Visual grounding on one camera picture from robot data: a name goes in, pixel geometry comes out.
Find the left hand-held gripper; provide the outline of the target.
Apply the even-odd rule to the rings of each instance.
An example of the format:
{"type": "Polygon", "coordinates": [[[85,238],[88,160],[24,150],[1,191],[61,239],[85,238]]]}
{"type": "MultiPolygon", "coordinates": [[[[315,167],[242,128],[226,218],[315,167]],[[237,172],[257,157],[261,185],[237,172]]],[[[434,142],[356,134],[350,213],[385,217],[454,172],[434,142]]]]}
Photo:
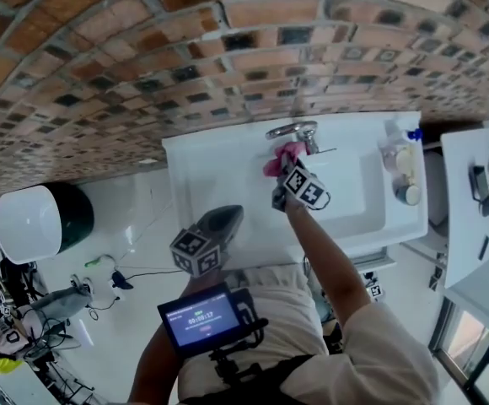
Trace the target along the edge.
{"type": "Polygon", "coordinates": [[[193,278],[221,268],[229,259],[228,247],[243,219],[241,205],[207,211],[188,229],[182,229],[169,245],[174,265],[193,278]]]}

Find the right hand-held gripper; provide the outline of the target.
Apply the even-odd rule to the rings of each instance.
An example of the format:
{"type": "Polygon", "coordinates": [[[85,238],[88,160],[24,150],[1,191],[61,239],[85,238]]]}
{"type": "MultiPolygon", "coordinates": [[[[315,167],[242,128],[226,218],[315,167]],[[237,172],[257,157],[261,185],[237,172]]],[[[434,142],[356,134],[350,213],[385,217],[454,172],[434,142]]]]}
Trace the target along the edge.
{"type": "Polygon", "coordinates": [[[287,202],[296,202],[310,210],[320,211],[330,204],[331,194],[297,156],[282,153],[280,171],[282,174],[277,178],[277,187],[271,195],[274,209],[284,212],[287,202]]]}

